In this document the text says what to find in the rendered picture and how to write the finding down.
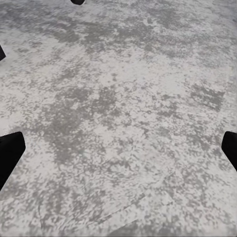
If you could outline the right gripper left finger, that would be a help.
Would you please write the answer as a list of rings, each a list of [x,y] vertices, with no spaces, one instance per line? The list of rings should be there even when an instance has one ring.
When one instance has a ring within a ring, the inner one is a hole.
[[[0,191],[26,149],[21,131],[0,137]]]

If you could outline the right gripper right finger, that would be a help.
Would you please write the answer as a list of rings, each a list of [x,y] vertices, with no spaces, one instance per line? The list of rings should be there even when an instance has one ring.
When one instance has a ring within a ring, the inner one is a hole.
[[[237,133],[226,131],[221,149],[237,171]]]

